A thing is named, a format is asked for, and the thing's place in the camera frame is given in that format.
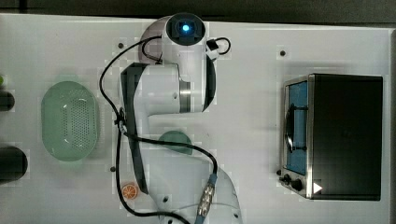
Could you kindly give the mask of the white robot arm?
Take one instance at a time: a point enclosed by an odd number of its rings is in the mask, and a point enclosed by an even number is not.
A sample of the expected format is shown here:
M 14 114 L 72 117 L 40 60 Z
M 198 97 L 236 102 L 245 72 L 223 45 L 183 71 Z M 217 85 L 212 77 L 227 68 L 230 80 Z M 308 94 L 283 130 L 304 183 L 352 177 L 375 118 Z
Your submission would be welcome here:
M 167 17 L 160 33 L 161 62 L 132 63 L 120 74 L 124 119 L 134 176 L 156 204 L 161 224 L 242 224 L 231 178 L 216 158 L 191 143 L 154 139 L 149 119 L 201 113 L 216 93 L 207 30 L 192 13 Z

